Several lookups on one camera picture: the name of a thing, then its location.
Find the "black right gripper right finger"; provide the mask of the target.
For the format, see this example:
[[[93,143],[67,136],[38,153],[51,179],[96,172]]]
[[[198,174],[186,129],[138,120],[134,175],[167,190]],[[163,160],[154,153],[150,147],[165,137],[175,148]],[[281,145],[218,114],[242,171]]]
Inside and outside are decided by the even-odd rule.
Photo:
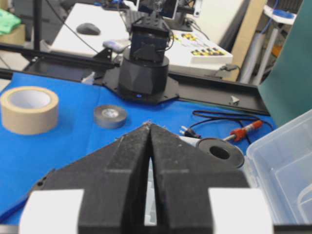
[[[209,188],[248,188],[236,167],[150,125],[157,224],[168,234],[211,234]]]

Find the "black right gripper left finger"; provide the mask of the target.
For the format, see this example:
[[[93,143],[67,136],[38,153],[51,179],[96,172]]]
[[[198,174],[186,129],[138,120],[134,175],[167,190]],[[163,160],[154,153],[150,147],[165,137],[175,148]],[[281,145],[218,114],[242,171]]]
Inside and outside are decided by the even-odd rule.
[[[42,191],[83,189],[78,233],[133,234],[144,225],[149,125],[52,172]]]

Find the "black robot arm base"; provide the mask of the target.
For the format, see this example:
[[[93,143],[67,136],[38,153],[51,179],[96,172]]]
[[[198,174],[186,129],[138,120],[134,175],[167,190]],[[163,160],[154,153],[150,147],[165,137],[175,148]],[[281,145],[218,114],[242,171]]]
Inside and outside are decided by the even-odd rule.
[[[108,70],[102,84],[124,100],[158,104],[179,97],[178,81],[169,77],[165,50],[170,31],[157,13],[131,26],[131,46],[119,67]]]

